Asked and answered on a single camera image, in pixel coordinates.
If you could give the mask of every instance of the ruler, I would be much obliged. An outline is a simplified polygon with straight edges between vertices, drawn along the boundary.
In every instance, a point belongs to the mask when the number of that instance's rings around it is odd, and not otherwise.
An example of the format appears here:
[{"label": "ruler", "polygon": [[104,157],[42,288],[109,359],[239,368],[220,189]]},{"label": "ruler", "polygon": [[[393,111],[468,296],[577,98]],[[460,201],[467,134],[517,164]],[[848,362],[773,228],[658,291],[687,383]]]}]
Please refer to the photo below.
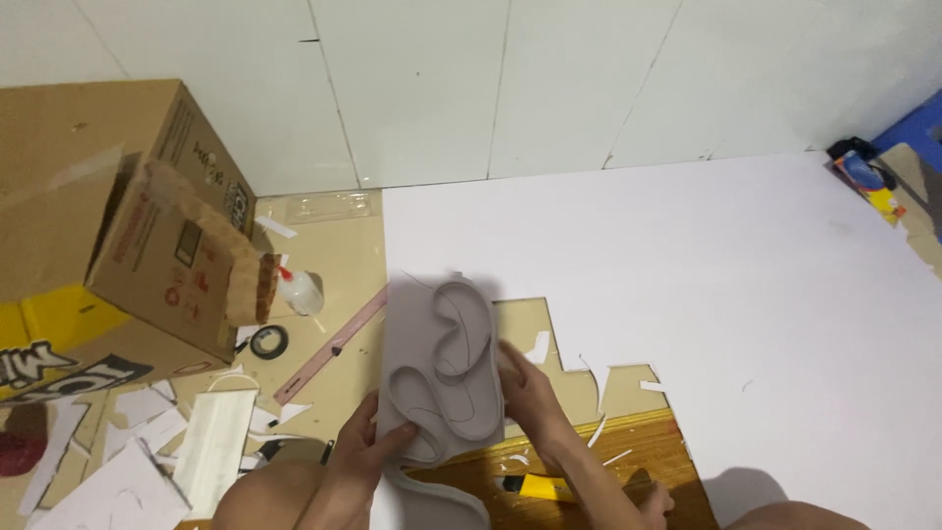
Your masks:
[{"label": "ruler", "polygon": [[334,333],[333,337],[325,342],[317,353],[307,359],[307,362],[275,392],[273,396],[275,401],[282,406],[291,401],[291,398],[303,389],[304,385],[307,385],[308,381],[317,375],[328,361],[340,355],[347,342],[386,305],[386,299],[386,286],[382,286],[382,289],[365,306],[361,307],[353,318]]}]

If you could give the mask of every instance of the cardboard box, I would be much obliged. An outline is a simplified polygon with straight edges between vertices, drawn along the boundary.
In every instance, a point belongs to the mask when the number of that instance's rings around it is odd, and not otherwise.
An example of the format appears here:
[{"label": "cardboard box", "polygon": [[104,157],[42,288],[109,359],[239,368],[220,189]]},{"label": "cardboard box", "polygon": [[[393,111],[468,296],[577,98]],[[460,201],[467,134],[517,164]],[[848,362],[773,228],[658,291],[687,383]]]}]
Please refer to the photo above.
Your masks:
[{"label": "cardboard box", "polygon": [[0,90],[0,404],[225,366],[233,258],[143,162],[245,234],[255,197],[178,80]]}]

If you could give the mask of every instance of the hand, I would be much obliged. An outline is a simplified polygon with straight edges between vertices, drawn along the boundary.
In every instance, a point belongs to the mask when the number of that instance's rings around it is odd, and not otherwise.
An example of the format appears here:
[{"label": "hand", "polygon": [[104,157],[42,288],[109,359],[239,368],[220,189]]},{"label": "hand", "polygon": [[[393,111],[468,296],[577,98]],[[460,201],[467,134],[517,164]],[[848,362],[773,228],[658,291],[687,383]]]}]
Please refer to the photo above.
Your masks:
[{"label": "hand", "polygon": [[512,370],[504,366],[498,368],[505,412],[520,424],[547,469],[558,473],[558,451],[567,451],[571,444],[584,443],[562,411],[546,374],[508,341],[501,340],[499,346],[513,366]]},{"label": "hand", "polygon": [[368,521],[382,464],[418,434],[418,427],[406,422],[376,440],[376,424],[371,419],[379,405],[379,393],[374,390],[340,429],[327,475],[299,528],[333,530]]}]

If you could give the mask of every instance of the leg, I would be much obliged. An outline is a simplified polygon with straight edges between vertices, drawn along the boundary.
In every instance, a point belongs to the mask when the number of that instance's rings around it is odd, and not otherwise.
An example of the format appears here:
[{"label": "leg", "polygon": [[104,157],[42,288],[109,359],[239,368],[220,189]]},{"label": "leg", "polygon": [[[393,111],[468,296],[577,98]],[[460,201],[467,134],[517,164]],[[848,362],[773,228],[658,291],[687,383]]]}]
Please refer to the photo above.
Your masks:
[{"label": "leg", "polygon": [[[316,462],[284,460],[250,472],[219,501],[213,530],[292,530],[326,471]],[[367,527],[364,517],[362,528]]]},{"label": "leg", "polygon": [[726,530],[868,530],[862,523],[831,510],[786,501],[754,509]]}]

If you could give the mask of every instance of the white glue bottle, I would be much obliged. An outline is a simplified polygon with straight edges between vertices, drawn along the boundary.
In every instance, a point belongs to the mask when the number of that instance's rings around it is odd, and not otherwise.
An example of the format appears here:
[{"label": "white glue bottle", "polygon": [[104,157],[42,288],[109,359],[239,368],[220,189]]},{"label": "white glue bottle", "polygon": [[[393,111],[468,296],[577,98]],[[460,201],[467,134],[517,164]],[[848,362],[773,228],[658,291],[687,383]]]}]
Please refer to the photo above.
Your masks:
[{"label": "white glue bottle", "polygon": [[278,275],[278,294],[282,295],[294,312],[307,317],[318,314],[324,307],[324,295],[307,273],[293,274],[279,266]]}]

